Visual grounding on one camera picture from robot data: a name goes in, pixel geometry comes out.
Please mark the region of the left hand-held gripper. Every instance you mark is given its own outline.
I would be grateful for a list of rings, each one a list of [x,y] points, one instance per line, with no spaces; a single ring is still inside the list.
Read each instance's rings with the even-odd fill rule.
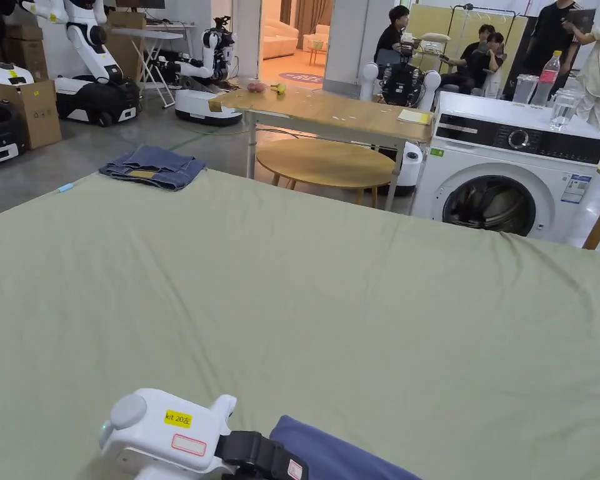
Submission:
[[[99,434],[102,456],[134,479],[309,479],[309,466],[265,439],[261,465],[225,459],[228,421],[237,399],[223,394],[209,407],[141,388],[111,409]]]

